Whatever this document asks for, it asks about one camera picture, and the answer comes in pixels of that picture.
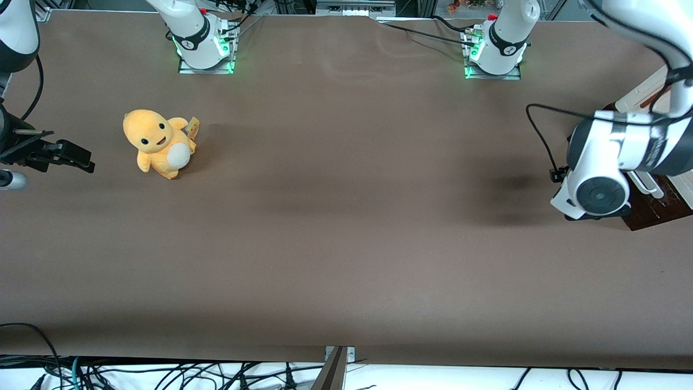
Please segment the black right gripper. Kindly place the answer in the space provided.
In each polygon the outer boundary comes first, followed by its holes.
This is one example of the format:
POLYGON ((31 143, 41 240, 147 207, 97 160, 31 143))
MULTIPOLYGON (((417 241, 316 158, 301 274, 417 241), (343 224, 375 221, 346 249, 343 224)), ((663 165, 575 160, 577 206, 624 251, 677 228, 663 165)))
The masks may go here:
POLYGON ((96 164, 91 152, 68 140, 55 143, 55 156, 47 150, 49 142, 44 138, 52 131, 40 131, 24 120, 8 113, 3 105, 1 128, 2 165, 18 165, 47 173, 49 165, 66 165, 87 173, 94 173, 96 164))

